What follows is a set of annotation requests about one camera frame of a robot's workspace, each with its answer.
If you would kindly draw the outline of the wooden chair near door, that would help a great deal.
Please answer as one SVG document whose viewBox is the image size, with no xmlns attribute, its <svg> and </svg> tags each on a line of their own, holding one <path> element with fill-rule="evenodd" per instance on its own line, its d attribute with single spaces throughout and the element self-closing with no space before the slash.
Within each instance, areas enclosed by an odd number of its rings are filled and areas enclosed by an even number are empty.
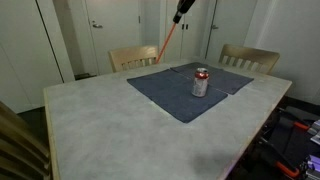
<svg viewBox="0 0 320 180">
<path fill-rule="evenodd" d="M 133 46 L 110 50 L 108 52 L 112 70 L 114 72 L 153 65 L 158 56 L 155 45 Z"/>
</svg>

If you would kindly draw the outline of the black orange clamp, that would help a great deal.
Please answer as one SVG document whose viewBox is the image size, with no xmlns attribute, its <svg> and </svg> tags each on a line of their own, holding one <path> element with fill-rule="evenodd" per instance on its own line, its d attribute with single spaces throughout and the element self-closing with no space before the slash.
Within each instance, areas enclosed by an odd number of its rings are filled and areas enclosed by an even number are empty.
<svg viewBox="0 0 320 180">
<path fill-rule="evenodd" d="M 305 121 L 299 119 L 298 117 L 282 115 L 282 118 L 285 118 L 291 121 L 295 127 L 302 129 L 304 131 L 308 131 L 310 129 L 310 126 Z"/>
<path fill-rule="evenodd" d="M 263 150 L 263 159 L 270 165 L 276 167 L 290 178 L 295 179 L 300 175 L 300 170 L 295 167 L 272 143 L 261 137 L 258 144 Z"/>
</svg>

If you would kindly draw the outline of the wooden chair in foreground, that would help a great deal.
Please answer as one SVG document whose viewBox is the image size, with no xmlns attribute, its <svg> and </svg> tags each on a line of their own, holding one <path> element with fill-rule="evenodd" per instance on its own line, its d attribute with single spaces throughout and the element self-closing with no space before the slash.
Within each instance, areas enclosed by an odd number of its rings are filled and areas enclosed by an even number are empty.
<svg viewBox="0 0 320 180">
<path fill-rule="evenodd" d="M 53 179 L 49 147 L 3 102 L 0 102 L 0 178 Z"/>
</svg>

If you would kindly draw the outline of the white door right side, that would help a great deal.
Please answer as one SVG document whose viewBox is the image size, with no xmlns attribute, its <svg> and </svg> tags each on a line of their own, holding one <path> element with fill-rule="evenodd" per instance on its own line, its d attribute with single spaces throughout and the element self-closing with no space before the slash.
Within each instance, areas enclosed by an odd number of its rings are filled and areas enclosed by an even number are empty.
<svg viewBox="0 0 320 180">
<path fill-rule="evenodd" d="M 244 44 L 257 0 L 217 0 L 211 22 L 206 59 L 216 62 L 225 44 Z"/>
</svg>

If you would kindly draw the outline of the orange red straw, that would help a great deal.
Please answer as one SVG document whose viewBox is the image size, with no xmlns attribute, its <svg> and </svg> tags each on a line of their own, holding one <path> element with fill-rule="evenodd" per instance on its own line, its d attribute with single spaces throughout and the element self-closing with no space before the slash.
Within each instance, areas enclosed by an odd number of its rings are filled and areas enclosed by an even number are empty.
<svg viewBox="0 0 320 180">
<path fill-rule="evenodd" d="M 176 23 L 173 23 L 171 28 L 170 28 L 170 31 L 169 31 L 167 37 L 165 38 L 165 41 L 164 41 L 163 46 L 162 46 L 162 48 L 161 48 L 161 50 L 159 52 L 159 55 L 158 55 L 158 57 L 156 59 L 156 64 L 158 64 L 160 62 L 160 60 L 162 58 L 162 55 L 165 52 L 166 47 L 167 47 L 167 45 L 168 45 L 168 43 L 169 43 L 169 41 L 170 41 L 170 39 L 172 37 L 172 34 L 174 32 L 175 27 L 176 27 Z"/>
</svg>

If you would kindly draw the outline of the wooden chair at corner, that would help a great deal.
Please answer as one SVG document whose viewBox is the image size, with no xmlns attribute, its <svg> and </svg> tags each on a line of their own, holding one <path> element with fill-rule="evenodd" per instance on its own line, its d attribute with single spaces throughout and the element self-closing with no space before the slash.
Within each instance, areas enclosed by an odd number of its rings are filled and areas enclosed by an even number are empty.
<svg viewBox="0 0 320 180">
<path fill-rule="evenodd" d="M 280 54 L 277 52 L 225 44 L 219 57 L 219 63 L 270 74 L 279 58 Z"/>
</svg>

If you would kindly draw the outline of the black orange clamp upper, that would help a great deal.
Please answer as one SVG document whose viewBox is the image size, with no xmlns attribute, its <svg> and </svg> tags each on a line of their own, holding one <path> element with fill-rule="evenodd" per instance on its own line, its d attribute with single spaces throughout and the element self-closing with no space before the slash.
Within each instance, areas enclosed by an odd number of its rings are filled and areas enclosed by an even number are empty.
<svg viewBox="0 0 320 180">
<path fill-rule="evenodd" d="M 291 121 L 295 127 L 302 129 L 304 131 L 308 131 L 310 129 L 310 126 L 305 121 L 299 119 L 298 117 L 282 115 L 282 118 L 285 118 Z"/>
</svg>

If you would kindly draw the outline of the red and silver soda can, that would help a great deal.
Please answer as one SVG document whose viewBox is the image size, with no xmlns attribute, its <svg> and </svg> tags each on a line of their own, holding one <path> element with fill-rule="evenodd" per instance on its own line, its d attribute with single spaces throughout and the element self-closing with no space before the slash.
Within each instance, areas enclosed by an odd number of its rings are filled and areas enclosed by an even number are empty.
<svg viewBox="0 0 320 180">
<path fill-rule="evenodd" d="M 194 74 L 192 94 L 196 97 L 204 97 L 208 87 L 209 71 L 206 68 L 198 68 Z"/>
</svg>

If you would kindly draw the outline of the dark blue mat, far side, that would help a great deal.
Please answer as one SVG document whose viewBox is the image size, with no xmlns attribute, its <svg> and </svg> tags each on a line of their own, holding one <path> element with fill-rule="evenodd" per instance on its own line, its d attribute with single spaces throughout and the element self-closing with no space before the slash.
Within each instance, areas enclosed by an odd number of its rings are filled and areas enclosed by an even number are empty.
<svg viewBox="0 0 320 180">
<path fill-rule="evenodd" d="M 194 74 L 198 68 L 206 68 L 209 71 L 208 84 L 210 86 L 231 95 L 236 94 L 241 88 L 253 81 L 253 78 L 231 73 L 199 62 L 172 67 L 172 70 L 187 77 L 194 78 Z"/>
</svg>

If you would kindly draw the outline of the dark blue mat, can side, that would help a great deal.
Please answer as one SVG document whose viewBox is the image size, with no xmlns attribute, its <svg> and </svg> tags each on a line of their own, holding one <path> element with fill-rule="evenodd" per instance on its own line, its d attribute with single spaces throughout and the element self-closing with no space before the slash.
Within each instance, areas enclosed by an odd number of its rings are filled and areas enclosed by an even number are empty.
<svg viewBox="0 0 320 180">
<path fill-rule="evenodd" d="M 170 69 L 130 78 L 127 82 L 183 123 L 193 121 L 227 97 L 211 87 L 204 97 L 196 97 L 192 94 L 193 81 Z"/>
</svg>

